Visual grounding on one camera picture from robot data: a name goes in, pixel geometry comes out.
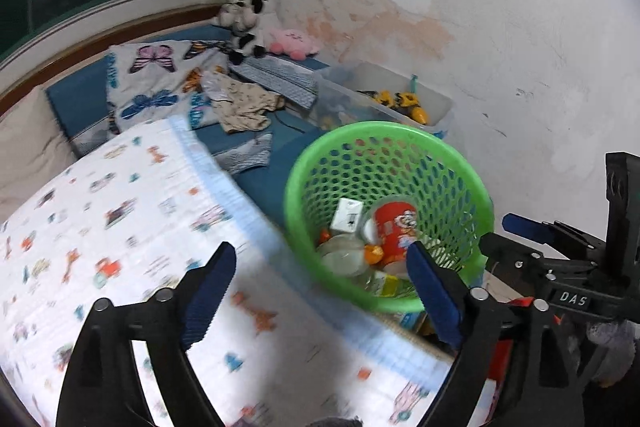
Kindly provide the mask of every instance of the pink butterfly print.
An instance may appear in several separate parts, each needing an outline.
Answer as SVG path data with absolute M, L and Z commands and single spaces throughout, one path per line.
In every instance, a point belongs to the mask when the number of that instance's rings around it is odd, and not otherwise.
M 132 67 L 129 68 L 129 73 L 136 73 L 152 62 L 169 71 L 169 73 L 175 73 L 174 60 L 171 58 L 173 52 L 166 44 L 142 46 L 138 49 L 138 56 Z

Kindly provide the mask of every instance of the brown wooden trim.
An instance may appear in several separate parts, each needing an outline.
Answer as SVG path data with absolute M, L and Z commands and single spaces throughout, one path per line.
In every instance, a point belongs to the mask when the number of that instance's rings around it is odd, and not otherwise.
M 109 46 L 121 44 L 162 30 L 175 28 L 183 24 L 210 19 L 218 13 L 219 9 L 220 6 L 218 5 L 200 5 L 149 15 L 116 26 L 111 30 L 87 39 L 81 44 L 69 48 L 51 58 L 46 63 L 39 65 L 34 68 L 30 74 L 20 79 L 17 86 L 12 87 L 12 89 L 0 98 L 0 116 L 23 99 L 34 87 L 44 84 L 78 62 L 82 62 L 98 53 L 106 51 Z

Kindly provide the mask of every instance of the pink plush toy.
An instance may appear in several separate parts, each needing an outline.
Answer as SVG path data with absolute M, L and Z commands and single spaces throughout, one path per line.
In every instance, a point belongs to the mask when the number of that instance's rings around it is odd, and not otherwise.
M 273 41 L 269 51 L 276 55 L 284 53 L 293 60 L 305 60 L 307 55 L 315 55 L 320 51 L 320 45 L 315 39 L 298 30 L 272 28 L 270 33 Z

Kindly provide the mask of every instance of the basket rim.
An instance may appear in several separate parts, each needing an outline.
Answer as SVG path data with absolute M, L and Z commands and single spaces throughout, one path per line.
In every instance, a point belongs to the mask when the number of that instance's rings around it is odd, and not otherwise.
M 283 202 L 287 240 L 298 259 L 300 259 L 305 267 L 312 272 L 312 275 L 316 277 L 316 279 L 321 280 L 321 282 L 325 286 L 329 287 L 332 292 L 342 298 L 350 300 L 364 309 L 378 312 L 421 311 L 421 309 L 423 309 L 423 305 L 418 297 L 378 297 L 368 293 L 363 288 L 359 288 L 348 279 L 336 277 L 321 263 L 319 258 L 315 259 L 312 255 L 315 253 L 316 247 L 313 241 L 306 237 L 306 233 L 296 233 L 295 227 L 298 225 L 300 216 L 303 215 L 302 186 L 300 182 L 298 182 L 299 179 L 302 175 L 306 176 L 306 173 L 312 167 L 311 163 L 316 163 L 319 149 L 326 149 L 329 146 L 331 148 L 335 148 L 335 143 L 339 141 L 342 136 L 348 135 L 353 137 L 353 132 L 354 130 L 357 130 L 356 128 L 361 129 L 363 132 L 367 130 L 367 132 L 376 132 L 380 134 L 385 129 L 402 130 L 404 133 L 409 133 L 418 137 L 419 140 L 431 142 L 431 145 L 433 145 L 433 152 L 443 152 L 452 160 L 452 163 L 455 163 L 456 166 L 460 166 L 460 170 L 465 171 L 465 184 L 468 185 L 469 190 L 471 190 L 475 200 L 474 203 L 478 209 L 476 212 L 476 216 L 478 216 L 476 218 L 476 222 L 478 224 L 479 237 L 486 232 L 493 232 L 494 229 L 494 211 L 491 197 L 484 187 L 478 173 L 469 164 L 469 162 L 466 161 L 460 152 L 449 144 L 444 143 L 441 139 L 425 131 L 421 131 L 401 123 L 362 121 L 340 126 L 324 134 L 308 145 L 296 160 L 289 173 Z M 479 250 L 472 253 L 472 256 L 475 255 L 481 255 Z

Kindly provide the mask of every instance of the beige pillow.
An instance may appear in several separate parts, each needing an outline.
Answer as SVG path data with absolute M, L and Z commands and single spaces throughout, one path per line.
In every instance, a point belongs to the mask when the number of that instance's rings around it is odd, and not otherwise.
M 35 87 L 0 117 L 0 223 L 75 161 L 45 91 Z

